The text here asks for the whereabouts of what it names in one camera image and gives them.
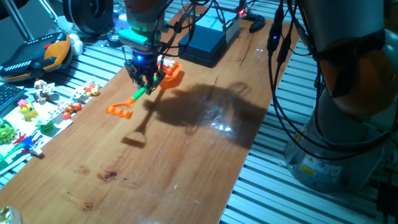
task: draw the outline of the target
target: green toy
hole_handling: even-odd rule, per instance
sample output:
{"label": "green toy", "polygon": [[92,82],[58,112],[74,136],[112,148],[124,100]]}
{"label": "green toy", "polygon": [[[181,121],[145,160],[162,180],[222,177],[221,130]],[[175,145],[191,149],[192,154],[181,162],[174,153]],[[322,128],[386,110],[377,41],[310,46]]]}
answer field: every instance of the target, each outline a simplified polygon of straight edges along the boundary
{"label": "green toy", "polygon": [[10,144],[16,137],[16,134],[17,131],[12,128],[8,121],[0,119],[0,145]]}
{"label": "green toy", "polygon": [[49,121],[47,124],[38,124],[37,127],[40,129],[40,132],[42,134],[47,134],[49,132],[51,132],[51,130],[53,130],[54,128],[54,122],[53,121]]}

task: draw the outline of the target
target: orange toy car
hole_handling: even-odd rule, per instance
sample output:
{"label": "orange toy car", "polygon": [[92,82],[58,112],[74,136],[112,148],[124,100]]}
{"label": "orange toy car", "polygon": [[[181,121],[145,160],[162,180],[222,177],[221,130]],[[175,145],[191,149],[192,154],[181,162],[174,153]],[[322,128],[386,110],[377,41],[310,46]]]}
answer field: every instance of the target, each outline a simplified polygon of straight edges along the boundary
{"label": "orange toy car", "polygon": [[77,111],[81,111],[83,105],[81,103],[75,103],[73,101],[69,101],[68,103],[59,103],[59,107],[63,109],[62,117],[64,119],[70,119],[72,113],[77,113]]}

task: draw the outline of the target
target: warning label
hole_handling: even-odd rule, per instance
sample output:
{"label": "warning label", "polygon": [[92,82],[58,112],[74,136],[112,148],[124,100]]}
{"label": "warning label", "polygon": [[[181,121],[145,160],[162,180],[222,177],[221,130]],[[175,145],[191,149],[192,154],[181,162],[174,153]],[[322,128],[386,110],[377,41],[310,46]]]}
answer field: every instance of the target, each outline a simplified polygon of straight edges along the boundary
{"label": "warning label", "polygon": [[327,164],[317,158],[306,155],[300,170],[324,182],[335,183],[343,167]]}

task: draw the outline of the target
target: wooden table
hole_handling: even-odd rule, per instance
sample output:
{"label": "wooden table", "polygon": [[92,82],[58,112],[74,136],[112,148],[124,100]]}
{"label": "wooden table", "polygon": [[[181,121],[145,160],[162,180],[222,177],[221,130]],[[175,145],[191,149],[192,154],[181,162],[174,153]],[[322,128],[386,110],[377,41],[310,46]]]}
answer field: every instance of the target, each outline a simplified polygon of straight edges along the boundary
{"label": "wooden table", "polygon": [[271,24],[250,34],[242,21],[215,68],[179,60],[178,80],[143,96],[130,120],[105,113],[136,91],[122,69],[0,190],[0,207],[24,224],[217,223],[271,101]]}

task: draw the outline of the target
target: yellow toy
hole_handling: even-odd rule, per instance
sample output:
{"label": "yellow toy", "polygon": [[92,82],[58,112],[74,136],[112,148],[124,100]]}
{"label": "yellow toy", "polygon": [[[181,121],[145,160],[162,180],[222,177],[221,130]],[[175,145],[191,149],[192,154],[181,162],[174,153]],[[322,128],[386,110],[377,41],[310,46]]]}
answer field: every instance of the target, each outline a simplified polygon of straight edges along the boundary
{"label": "yellow toy", "polygon": [[90,82],[87,84],[87,87],[85,87],[86,91],[86,96],[91,97],[91,96],[98,96],[100,94],[100,87],[98,85],[95,85],[94,83]]}
{"label": "yellow toy", "polygon": [[37,118],[38,112],[35,110],[33,105],[29,103],[27,100],[18,101],[19,112],[25,115],[25,121],[31,121],[32,118]]}

